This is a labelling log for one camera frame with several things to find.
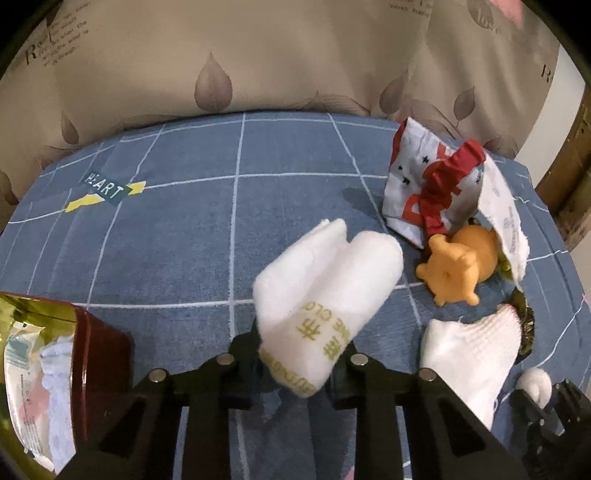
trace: yellow arrow label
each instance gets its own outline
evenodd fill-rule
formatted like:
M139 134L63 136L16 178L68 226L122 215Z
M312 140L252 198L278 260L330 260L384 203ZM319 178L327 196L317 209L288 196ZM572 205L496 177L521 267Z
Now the yellow arrow label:
M131 189L131 192L129 192L129 195L137 195L137 194L142 193L144 191L144 187L146 186L146 182L145 181L137 181L135 183L129 183L127 186ZM66 213L68 213L68 212L72 212L72 211L76 210L77 208L80 208L80 207L83 207L86 205L95 205L97 203L104 202L104 201L105 200L103 198L99 197L96 193L89 193L87 195L84 195L80 199L73 200L70 203L68 203L68 205L66 206L64 211Z

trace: white sock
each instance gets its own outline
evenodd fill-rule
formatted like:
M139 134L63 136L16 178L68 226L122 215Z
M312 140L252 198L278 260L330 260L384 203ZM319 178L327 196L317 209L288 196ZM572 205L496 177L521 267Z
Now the white sock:
M502 304L470 325L429 322L421 343L421 368L431 368L490 430L501 392L521 343L515 309Z

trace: leaf pattern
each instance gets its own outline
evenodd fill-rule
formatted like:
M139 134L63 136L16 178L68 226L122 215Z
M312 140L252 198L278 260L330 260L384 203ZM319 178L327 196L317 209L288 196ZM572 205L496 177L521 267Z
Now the leaf pattern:
M408 83L408 70L405 70L400 77L392 80L379 96L379 107L382 112L391 114L401 107L404 89Z
M474 87L460 93L453 102L453 114L458 122L467 118L476 108L476 96Z
M462 138L457 127L435 105L427 100L417 100L416 98L405 96L396 121L401 122L408 116L414 118L436 135L455 139Z
M219 113L232 101L232 81L209 52L195 82L195 103L208 113Z
M483 147L490 152L496 153L501 157L505 157L510 160L514 160L517 156L517 152L519 151L517 142L510 135L499 135L498 137L486 142Z
M72 153L74 153L74 148L57 148L51 145L44 145L43 152L37 156L37 164L43 170L52 163Z
M319 113L345 113L349 115L369 116L369 108L364 107L346 95L321 95L316 90L314 96L288 107L293 110Z
M9 205L18 205L18 198L12 191L10 178L2 170L0 170L0 193L2 193Z
M64 112L61 113L61 136L70 145L76 145L80 140L78 130Z
M468 11L479 27L490 30L494 26L495 19L486 0L468 0Z

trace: white cotton ball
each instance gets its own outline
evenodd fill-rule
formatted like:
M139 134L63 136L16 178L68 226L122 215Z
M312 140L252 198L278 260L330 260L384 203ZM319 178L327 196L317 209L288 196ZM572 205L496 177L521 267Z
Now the white cotton ball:
M540 408L544 408L552 395L552 380L541 368L530 368L523 372L515 388L525 390Z

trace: snack package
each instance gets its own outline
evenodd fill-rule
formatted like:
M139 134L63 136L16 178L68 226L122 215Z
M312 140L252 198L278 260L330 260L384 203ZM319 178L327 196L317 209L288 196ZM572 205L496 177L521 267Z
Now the snack package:
M451 236L477 212L497 233L519 288L529 245L493 159L474 140L453 147L412 118L404 120L392 142L384 191L382 213L388 226L424 248L429 235Z
M15 321L4 349L4 378L12 427L25 453L49 471L49 392L43 387L39 353L43 327Z

